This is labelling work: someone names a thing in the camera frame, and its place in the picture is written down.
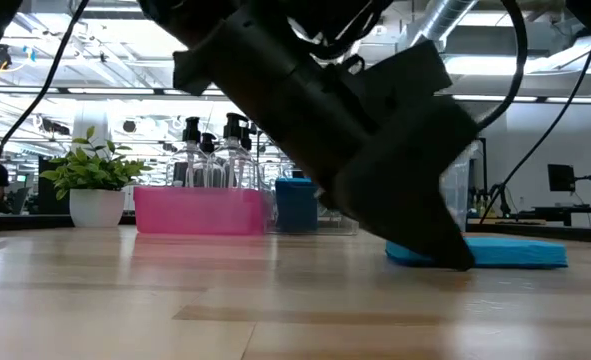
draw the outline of pink bin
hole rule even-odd
[[[133,199],[140,233],[264,234],[264,203],[257,190],[138,186]]]

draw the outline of monitor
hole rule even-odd
[[[548,186],[551,191],[575,192],[575,170],[573,167],[548,164]]]

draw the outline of metal duct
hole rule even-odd
[[[464,18],[479,0],[431,0],[426,6],[425,15],[419,21],[406,27],[405,34],[402,34],[399,45],[400,50],[417,44],[422,39],[428,39],[442,43],[455,29],[457,24]]]

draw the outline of white pot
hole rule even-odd
[[[77,227],[115,227],[124,212],[125,193],[109,190],[70,191],[70,209]]]

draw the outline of green leaves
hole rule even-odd
[[[115,153],[118,150],[131,150],[128,146],[117,147],[112,141],[106,141],[106,145],[93,144],[90,138],[94,132],[95,128],[90,127],[86,139],[73,140],[75,144],[87,145],[85,149],[79,146],[65,157],[50,160],[59,166],[56,170],[45,171],[40,175],[45,180],[53,181],[58,189],[58,199],[63,199],[70,189],[120,190],[133,183],[136,177],[142,175],[142,171],[152,170],[142,161],[127,161],[126,155]],[[100,156],[98,151],[102,150],[114,158]]]
[[[90,140],[95,135],[95,126],[86,129],[86,140]]]

